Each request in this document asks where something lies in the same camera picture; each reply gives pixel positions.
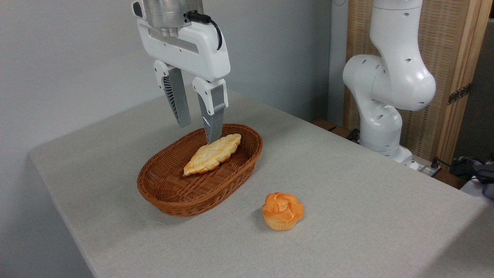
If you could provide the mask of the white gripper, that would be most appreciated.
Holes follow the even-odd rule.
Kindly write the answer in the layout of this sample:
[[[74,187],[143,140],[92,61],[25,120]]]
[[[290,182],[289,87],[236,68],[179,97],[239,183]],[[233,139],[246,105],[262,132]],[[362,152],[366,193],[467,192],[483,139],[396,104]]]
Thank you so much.
[[[180,28],[177,37],[164,37],[161,30],[150,27],[141,18],[137,19],[137,26],[145,50],[156,59],[154,71],[159,88],[164,90],[180,128],[191,124],[181,72],[184,70],[197,76],[192,85],[198,94],[208,144],[219,140],[224,109],[229,106],[222,78],[230,72],[230,60],[225,42],[217,49],[215,27],[192,22]]]

